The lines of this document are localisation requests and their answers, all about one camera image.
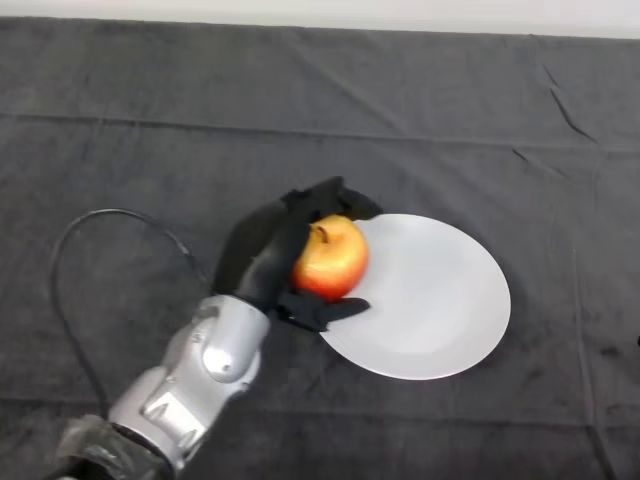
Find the black cable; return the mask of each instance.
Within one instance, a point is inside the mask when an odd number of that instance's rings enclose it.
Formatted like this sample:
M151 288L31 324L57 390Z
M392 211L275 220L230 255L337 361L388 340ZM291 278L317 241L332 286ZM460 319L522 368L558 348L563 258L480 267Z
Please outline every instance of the black cable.
M60 302L60 290L58 288L58 267L60 265L60 258L62 257L64 247L67 244L67 241L69 240L69 238L71 237L71 234L87 220L98 217L98 216L102 216L102 215L124 215L127 217L135 218L137 220L140 220L146 223L147 225L150 225L156 230L159 230L160 232L164 233L178 247L182 255L184 255L184 257L187 259L189 266L196 273L199 280L201 280L202 283L204 283L205 285L208 285L209 282L207 280L207 277L204 275L204 273L198 266L198 262L194 257L194 255L191 253L191 250L189 249L189 247L187 247L187 245L182 240L180 240L171 230L164 227L160 222L158 222L157 220L155 220L154 218L148 215L134 212L131 210L124 210L121 208L105 208L102 210L92 210L90 212L87 212L77 217L69 225L67 225L67 227L62 232L62 235L60 235L60 237L58 238L58 241L54 245L53 250L51 252L51 260L49 264L49 277L48 277L49 301L51 303L51 308L55 316L57 317L58 321L60 322L60 325L62 326L62 329L64 330L64 333L67 337L67 340L73 351L73 354L76 357L78 364L84 371L87 377L87 380L89 381L91 388L93 389L96 395L96 398L98 400L98 407L100 409L100 415L104 419L106 419L109 413L109 407L108 407L105 388L102 385L102 382L100 381L100 379L98 378L98 375L96 374L93 366L91 365L91 362L87 358L87 355L84 352L82 346L80 345L78 338L75 336L75 334L73 333L73 330L71 329L71 325L69 324L69 321L67 320L67 317L64 314L64 311L62 309L62 304Z

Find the white wall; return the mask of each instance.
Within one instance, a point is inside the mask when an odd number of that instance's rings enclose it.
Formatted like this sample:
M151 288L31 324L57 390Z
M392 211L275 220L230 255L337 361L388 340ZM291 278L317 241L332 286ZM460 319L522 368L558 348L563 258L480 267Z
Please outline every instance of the white wall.
M640 38L640 0L0 0L0 15Z

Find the silver robotic wrist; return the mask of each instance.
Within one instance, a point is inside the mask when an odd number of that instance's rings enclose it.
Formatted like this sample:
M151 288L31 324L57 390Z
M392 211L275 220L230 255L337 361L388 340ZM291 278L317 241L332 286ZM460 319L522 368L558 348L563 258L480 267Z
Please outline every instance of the silver robotic wrist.
M144 372L109 412L180 472L233 396L260 367L269 319L227 295L205 298L190 325L171 340L162 365Z

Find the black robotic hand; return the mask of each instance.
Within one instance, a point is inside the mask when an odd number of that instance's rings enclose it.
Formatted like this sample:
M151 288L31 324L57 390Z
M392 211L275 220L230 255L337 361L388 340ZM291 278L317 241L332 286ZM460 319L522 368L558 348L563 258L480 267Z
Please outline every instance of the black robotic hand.
M291 287L310 224L334 214L368 220L380 213L371 199L345 188L341 177L293 190L235 226L222 251L213 293L235 296L306 330L325 331L329 322L360 313L369 304L360 298L327 303L312 292Z

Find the robotic hand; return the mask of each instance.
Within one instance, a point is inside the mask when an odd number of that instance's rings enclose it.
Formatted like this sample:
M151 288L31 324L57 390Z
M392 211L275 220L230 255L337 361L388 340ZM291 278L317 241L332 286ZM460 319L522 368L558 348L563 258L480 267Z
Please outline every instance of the robotic hand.
M258 373L270 318L312 332L369 304L327 303L291 287L310 223L328 215L369 219L382 210L332 178L291 191L241 220L214 275L211 296L171 340L162 364L143 373L109 413L109 422L74 420L58 456L70 463L50 478L174 478L202 445L227 400Z

